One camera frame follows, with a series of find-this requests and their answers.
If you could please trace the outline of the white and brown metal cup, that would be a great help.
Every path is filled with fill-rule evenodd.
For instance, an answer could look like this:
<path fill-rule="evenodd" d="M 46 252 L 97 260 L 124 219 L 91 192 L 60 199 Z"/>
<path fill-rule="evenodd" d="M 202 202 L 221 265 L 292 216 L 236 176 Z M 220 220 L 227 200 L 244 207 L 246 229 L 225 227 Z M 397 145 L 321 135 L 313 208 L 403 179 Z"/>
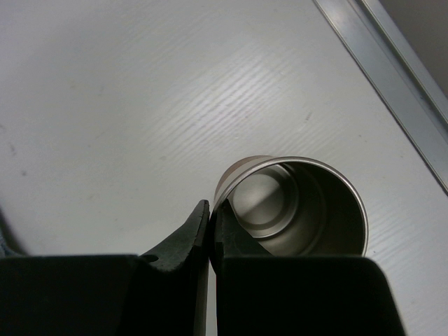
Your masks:
<path fill-rule="evenodd" d="M 227 168 L 211 217 L 225 202 L 237 224 L 274 256 L 364 256 L 368 215 L 353 184 L 308 157 L 254 155 Z"/>

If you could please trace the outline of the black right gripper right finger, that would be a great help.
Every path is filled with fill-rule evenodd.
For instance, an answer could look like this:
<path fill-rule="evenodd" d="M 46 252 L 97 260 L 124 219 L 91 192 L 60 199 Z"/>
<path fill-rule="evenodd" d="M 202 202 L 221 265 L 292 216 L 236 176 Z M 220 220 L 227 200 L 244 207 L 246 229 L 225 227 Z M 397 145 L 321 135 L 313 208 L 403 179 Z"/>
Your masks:
<path fill-rule="evenodd" d="M 404 335 L 388 281 L 358 256 L 276 257 L 238 223 L 213 215 L 219 335 Z"/>

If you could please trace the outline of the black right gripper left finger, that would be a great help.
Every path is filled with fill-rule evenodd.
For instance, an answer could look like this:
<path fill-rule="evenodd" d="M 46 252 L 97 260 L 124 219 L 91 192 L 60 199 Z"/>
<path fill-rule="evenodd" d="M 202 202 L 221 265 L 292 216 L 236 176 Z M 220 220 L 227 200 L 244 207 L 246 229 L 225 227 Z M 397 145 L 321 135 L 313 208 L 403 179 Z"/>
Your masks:
<path fill-rule="evenodd" d="M 2 335 L 203 335 L 209 203 L 142 255 L 1 251 Z"/>

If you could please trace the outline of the grey striped cloth placemat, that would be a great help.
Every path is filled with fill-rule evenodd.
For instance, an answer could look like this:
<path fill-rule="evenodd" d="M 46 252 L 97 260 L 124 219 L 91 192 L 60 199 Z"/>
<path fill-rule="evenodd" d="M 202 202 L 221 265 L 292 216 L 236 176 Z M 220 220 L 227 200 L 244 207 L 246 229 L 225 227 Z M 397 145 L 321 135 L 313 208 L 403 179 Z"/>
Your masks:
<path fill-rule="evenodd" d="M 29 256 L 29 254 L 24 250 L 19 241 L 14 237 L 3 210 L 1 210 L 0 217 L 1 258 Z"/>

